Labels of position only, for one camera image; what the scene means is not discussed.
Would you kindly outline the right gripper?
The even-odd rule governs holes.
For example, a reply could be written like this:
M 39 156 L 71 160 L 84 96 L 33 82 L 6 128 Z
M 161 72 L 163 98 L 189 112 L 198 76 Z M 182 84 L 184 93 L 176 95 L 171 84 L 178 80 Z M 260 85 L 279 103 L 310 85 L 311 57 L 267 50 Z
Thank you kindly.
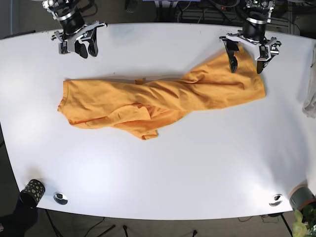
M 52 40 L 59 40 L 59 54 L 76 53 L 84 59 L 88 55 L 98 55 L 97 29 L 108 24 L 95 21 L 87 25 L 81 16 L 72 16 L 60 23 L 63 31 L 55 31 L 51 37 Z

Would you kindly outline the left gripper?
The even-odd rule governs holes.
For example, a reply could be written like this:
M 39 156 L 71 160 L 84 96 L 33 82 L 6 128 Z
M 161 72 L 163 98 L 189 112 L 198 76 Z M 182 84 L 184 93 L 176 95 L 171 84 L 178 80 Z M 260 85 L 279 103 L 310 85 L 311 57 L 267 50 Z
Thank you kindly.
M 265 33 L 255 33 L 251 36 L 243 30 L 238 30 L 236 34 L 227 33 L 225 36 L 220 36 L 219 39 L 225 45 L 231 73 L 235 73 L 238 67 L 235 53 L 239 52 L 239 44 L 252 48 L 254 59 L 257 61 L 257 74 L 261 74 L 263 71 L 264 62 L 269 62 L 279 55 L 278 48 L 281 47 L 281 42 L 275 37 L 266 39 Z

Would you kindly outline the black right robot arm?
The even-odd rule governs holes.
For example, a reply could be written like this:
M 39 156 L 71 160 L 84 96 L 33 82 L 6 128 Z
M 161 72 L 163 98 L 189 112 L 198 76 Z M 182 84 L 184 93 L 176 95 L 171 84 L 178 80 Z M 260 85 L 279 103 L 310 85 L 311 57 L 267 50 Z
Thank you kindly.
M 85 11 L 94 7 L 98 9 L 95 1 L 89 0 L 87 5 L 78 7 L 78 0 L 44 0 L 43 8 L 52 14 L 58 21 L 62 31 L 55 31 L 51 40 L 59 40 L 60 54 L 76 53 L 86 59 L 88 55 L 98 55 L 97 29 L 106 27 L 104 22 L 95 21 L 91 24 L 85 22 Z

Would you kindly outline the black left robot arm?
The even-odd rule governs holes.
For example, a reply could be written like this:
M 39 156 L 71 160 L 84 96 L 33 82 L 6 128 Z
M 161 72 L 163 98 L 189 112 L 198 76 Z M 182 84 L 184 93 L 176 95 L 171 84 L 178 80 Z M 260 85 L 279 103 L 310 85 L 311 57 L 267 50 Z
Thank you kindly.
M 237 16 L 243 20 L 242 29 L 236 34 L 228 33 L 220 37 L 226 49 L 231 73 L 235 73 L 238 67 L 235 53 L 239 52 L 240 43 L 254 49 L 258 74 L 279 55 L 281 42 L 275 37 L 265 37 L 266 25 L 271 22 L 274 7 L 274 0 L 242 0 L 235 6 Z

